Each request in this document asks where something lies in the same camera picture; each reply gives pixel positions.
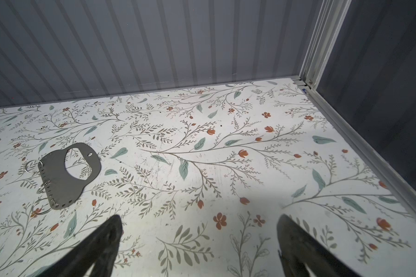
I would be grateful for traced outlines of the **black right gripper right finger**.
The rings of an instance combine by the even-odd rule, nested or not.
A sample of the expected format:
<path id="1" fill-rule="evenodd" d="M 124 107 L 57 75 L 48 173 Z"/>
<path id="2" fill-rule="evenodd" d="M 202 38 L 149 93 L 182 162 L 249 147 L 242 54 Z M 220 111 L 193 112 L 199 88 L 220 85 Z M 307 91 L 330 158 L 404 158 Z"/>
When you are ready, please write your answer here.
<path id="1" fill-rule="evenodd" d="M 357 277 L 350 267 L 326 250 L 288 215 L 277 223 L 279 257 L 285 276 Z"/>

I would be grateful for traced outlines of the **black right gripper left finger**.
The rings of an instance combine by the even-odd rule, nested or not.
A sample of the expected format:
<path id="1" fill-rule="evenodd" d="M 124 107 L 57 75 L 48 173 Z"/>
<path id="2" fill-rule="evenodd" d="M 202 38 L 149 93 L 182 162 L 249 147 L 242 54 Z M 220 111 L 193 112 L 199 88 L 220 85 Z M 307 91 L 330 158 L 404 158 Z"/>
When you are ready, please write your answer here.
<path id="1" fill-rule="evenodd" d="M 122 221 L 113 215 L 39 277 L 109 277 L 118 255 L 122 236 Z"/>

